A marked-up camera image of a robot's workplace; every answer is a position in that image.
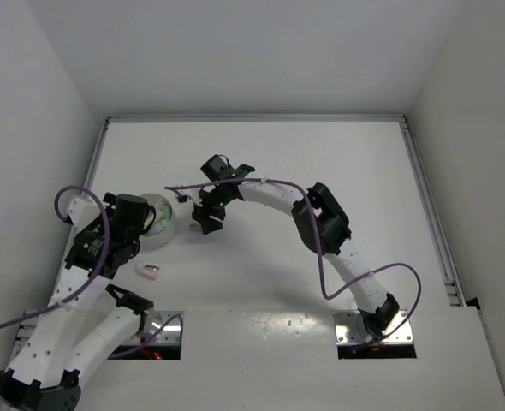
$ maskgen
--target white wall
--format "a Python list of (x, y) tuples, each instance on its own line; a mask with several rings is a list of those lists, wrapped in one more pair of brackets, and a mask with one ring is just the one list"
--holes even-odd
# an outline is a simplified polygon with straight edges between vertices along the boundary
[(403, 112), (464, 0), (27, 0), (95, 114)]
[(0, 322), (46, 303), (68, 234), (52, 199), (83, 182), (99, 127), (24, 0), (0, 0)]
[(411, 120), (505, 389), (505, 0), (469, 2)]

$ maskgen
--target cable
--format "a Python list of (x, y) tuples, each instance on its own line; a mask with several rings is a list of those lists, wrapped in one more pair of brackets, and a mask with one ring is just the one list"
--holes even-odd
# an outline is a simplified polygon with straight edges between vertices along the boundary
[(169, 323), (171, 323), (174, 319), (178, 319), (179, 322), (181, 323), (181, 334), (180, 334), (180, 337), (179, 337), (178, 341), (179, 341), (180, 346), (182, 346), (182, 332), (184, 331), (182, 315), (181, 314), (175, 314), (172, 317), (170, 317), (169, 319), (167, 319), (167, 321), (165, 321), (163, 324), (161, 324), (161, 326), (159, 327), (159, 329), (157, 329), (153, 334), (151, 334), (148, 338), (146, 338), (139, 345), (137, 345), (136, 347), (133, 347), (131, 349), (128, 349), (126, 351), (122, 351), (121, 353), (112, 354), (110, 357), (108, 357), (108, 359), (109, 360), (116, 360), (118, 358), (127, 357), (128, 355), (134, 354), (137, 351), (141, 351), (145, 346), (147, 346), (149, 343), (151, 343), (152, 341), (154, 341), (157, 338), (157, 336), (163, 332), (163, 330), (165, 329), (165, 327)]
[(226, 156), (224, 156), (223, 154), (217, 154), (218, 157), (222, 157), (226, 160), (226, 165), (229, 165), (230, 167), (232, 166), (232, 164), (229, 162), (228, 158)]
[(152, 356), (150, 355), (149, 352), (146, 351), (144, 347), (140, 347), (140, 352), (144, 354), (146, 357), (148, 357), (149, 360), (153, 360)]
[[(100, 216), (102, 218), (102, 223), (103, 223), (104, 244), (102, 245), (102, 249), (100, 252), (100, 257), (98, 259), (98, 262), (95, 265), (94, 269), (92, 270), (92, 273), (89, 276), (89, 278), (87, 279), (87, 281), (85, 281), (83, 283), (83, 285), (81, 285), (81, 287), (79, 287), (74, 293), (72, 293), (68, 297), (64, 298), (62, 300), (63, 304), (71, 302), (75, 297), (80, 295), (89, 285), (91, 285), (91, 283), (98, 276), (98, 274), (100, 274), (102, 267), (104, 265), (104, 262), (106, 261), (106, 257), (108, 256), (108, 249), (110, 246), (110, 222), (108, 220), (108, 215), (106, 214), (106, 210), (104, 209), (104, 205), (103, 205), (102, 201), (89, 188), (85, 188), (82, 186), (76, 186), (76, 185), (70, 185), (70, 186), (66, 186), (64, 188), (61, 188), (61, 190), (58, 193), (56, 193), (55, 201), (54, 201), (56, 216), (59, 217), (61, 220), (63, 220), (63, 222), (66, 222), (66, 218), (61, 214), (61, 212), (58, 208), (58, 203), (61, 199), (61, 196), (69, 190), (83, 191), (86, 194), (88, 194), (92, 198), (92, 200), (97, 204), (98, 209), (100, 210)], [(27, 319), (33, 319), (33, 318), (38, 317), (42, 314), (50, 313), (51, 311), (54, 311), (60, 307), (61, 307), (60, 303), (56, 303), (56, 304), (53, 304), (52, 306), (42, 308), (41, 310), (35, 311), (33, 313), (29, 313), (29, 314), (23, 315), (21, 317), (18, 317), (16, 319), (11, 319), (9, 321), (5, 321), (4, 323), (0, 324), (0, 330), (3, 328), (6, 328), (6, 327), (10, 327), (11, 325), (19, 324), (22, 321), (26, 321)]]
[(148, 204), (148, 209), (151, 212), (151, 221), (148, 223), (146, 228), (142, 230), (142, 235), (145, 235), (148, 231), (150, 231), (152, 229), (153, 224), (156, 222), (157, 217), (156, 207)]
[[(363, 279), (365, 279), (365, 278), (367, 278), (367, 277), (369, 277), (371, 275), (370, 272), (362, 274), (362, 275), (354, 278), (353, 280), (345, 283), (335, 293), (333, 293), (331, 295), (327, 294), (327, 289), (326, 289), (326, 285), (325, 285), (325, 281), (324, 281), (323, 251), (322, 251), (322, 248), (321, 248), (321, 238), (320, 238), (320, 235), (319, 235), (318, 225), (317, 225), (317, 221), (316, 221), (316, 217), (315, 217), (315, 211), (313, 210), (312, 202), (310, 201), (309, 197), (307, 196), (306, 190), (304, 190), (304, 188), (302, 188), (298, 184), (295, 184), (293, 182), (286, 182), (284, 180), (274, 180), (274, 179), (270, 179), (270, 178), (262, 179), (262, 178), (252, 178), (252, 177), (249, 177), (249, 178), (226, 179), (226, 180), (220, 180), (220, 181), (217, 181), (217, 182), (203, 182), (203, 183), (200, 183), (200, 184), (193, 184), (193, 185), (189, 185), (189, 186), (165, 187), (165, 189), (169, 190), (169, 191), (172, 191), (173, 193), (175, 193), (177, 195), (181, 195), (181, 193), (180, 193), (179, 190), (190, 190), (190, 189), (194, 189), (194, 188), (205, 188), (205, 187), (210, 187), (210, 186), (216, 186), (218, 184), (230, 184), (230, 183), (236, 183), (236, 182), (268, 182), (270, 184), (282, 184), (284, 186), (289, 186), (289, 187), (292, 187), (292, 188), (296, 188), (300, 192), (300, 194), (302, 194), (302, 197), (304, 198), (304, 201), (306, 202), (308, 214), (310, 215), (310, 223), (312, 225), (312, 230), (313, 230), (313, 240), (315, 242), (315, 250), (316, 250), (316, 255), (317, 255), (317, 258), (318, 258), (319, 283), (321, 285), (321, 294), (323, 295), (323, 298), (325, 300), (327, 300), (327, 301), (334, 300), (338, 295), (340, 295), (341, 293), (343, 293), (345, 290), (349, 289), (354, 284), (358, 283), (359, 281), (361, 281), (361, 280), (363, 280)], [(422, 295), (422, 283), (421, 283), (421, 280), (420, 280), (420, 277), (419, 277), (418, 273), (410, 265), (407, 265), (407, 264), (404, 264), (404, 263), (393, 263), (393, 264), (390, 264), (390, 265), (385, 265), (384, 267), (380, 267), (380, 268), (376, 269), (375, 271), (373, 271), (372, 273), (376, 274), (376, 273), (378, 273), (380, 271), (384, 271), (384, 270), (387, 270), (389, 268), (397, 267), (397, 266), (403, 266), (405, 268), (408, 268), (413, 273), (413, 275), (416, 277), (416, 281), (418, 282), (418, 292), (416, 294), (416, 300), (414, 301), (413, 307), (411, 308), (411, 310), (407, 313), (407, 316), (402, 320), (402, 322), (397, 327), (395, 327), (395, 329), (393, 331), (391, 331), (386, 336), (382, 336), (381, 338), (370, 340), (369, 342), (366, 343), (366, 345), (371, 345), (373, 343), (379, 343), (380, 341), (384, 340), (385, 338), (388, 338), (394, 332), (396, 332), (397, 330), (399, 330), (399, 328), (401, 328), (410, 319), (410, 317), (412, 316), (414, 310), (416, 310), (416, 306), (419, 303), (420, 297)]]

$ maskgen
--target white table surface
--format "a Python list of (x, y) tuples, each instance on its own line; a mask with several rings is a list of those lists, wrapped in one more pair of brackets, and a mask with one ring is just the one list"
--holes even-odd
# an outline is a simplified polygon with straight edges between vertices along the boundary
[[(398, 123), (111, 123), (92, 189), (172, 200), (163, 186), (205, 182), (198, 168), (215, 153), (303, 187), (324, 182), (372, 268), (402, 261), (419, 271), (418, 359), (337, 359), (332, 312), (354, 300), (323, 300), (315, 256), (290, 218), (234, 201), (224, 229), (202, 236), (188, 229), (191, 205), (173, 201), (175, 239), (123, 266), (115, 284), (157, 309), (186, 310), (181, 361), (108, 361), (80, 410), (505, 409), (475, 310), (449, 307)], [(159, 279), (139, 277), (136, 261), (159, 263)], [(409, 273), (379, 279), (410, 307)]]

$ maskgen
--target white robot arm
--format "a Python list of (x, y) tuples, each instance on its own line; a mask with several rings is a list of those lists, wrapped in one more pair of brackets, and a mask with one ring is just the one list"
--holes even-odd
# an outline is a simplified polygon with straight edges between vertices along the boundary
[[(153, 303), (111, 285), (117, 269), (140, 250), (139, 237), (145, 220), (155, 212), (141, 197), (106, 194), (105, 212), (110, 238), (104, 237), (101, 218), (91, 213), (92, 204), (82, 198), (72, 201), (67, 222), (82, 229), (65, 259), (49, 307), (60, 306), (39, 317), (22, 351), (0, 371), (0, 398), (22, 411), (71, 411), (77, 406), (83, 386), (110, 354), (126, 339), (141, 331)], [(109, 241), (102, 269), (92, 281), (92, 268)], [(86, 282), (88, 286), (70, 297)], [(104, 290), (115, 299), (108, 317), (77, 345), (76, 337), (94, 302)]]
[[(222, 221), (226, 217), (224, 207), (232, 200), (256, 202), (290, 216), (304, 244), (314, 253), (319, 245), (324, 259), (345, 283), (354, 283), (354, 280), (362, 278), (362, 281), (351, 285), (350, 290), (366, 329), (374, 337), (383, 334), (399, 311), (399, 304), (371, 274), (351, 238), (348, 216), (324, 184), (318, 182), (308, 188), (308, 202), (319, 210), (318, 215), (312, 217), (309, 205), (297, 188), (274, 181), (266, 183), (267, 179), (256, 174), (250, 165), (242, 164), (234, 169), (229, 161), (215, 155), (201, 167), (201, 171), (215, 187), (210, 191), (201, 188), (189, 197), (180, 195), (178, 199), (195, 199), (192, 217), (201, 225), (203, 234), (223, 227)], [(316, 243), (312, 218), (317, 224), (320, 244)]]

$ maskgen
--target metal mounting plate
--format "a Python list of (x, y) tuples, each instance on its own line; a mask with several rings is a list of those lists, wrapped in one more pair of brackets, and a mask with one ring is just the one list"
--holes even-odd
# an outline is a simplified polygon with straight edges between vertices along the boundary
[[(394, 330), (406, 316), (407, 312), (400, 310), (389, 323), (385, 334)], [(363, 324), (361, 314), (357, 310), (335, 313), (335, 331), (338, 347), (351, 347), (356, 344), (366, 343), (371, 339), (371, 335)], [(377, 345), (414, 345), (413, 329), (410, 323), (407, 321), (395, 334), (384, 339), (381, 343), (372, 344), (372, 346)]]

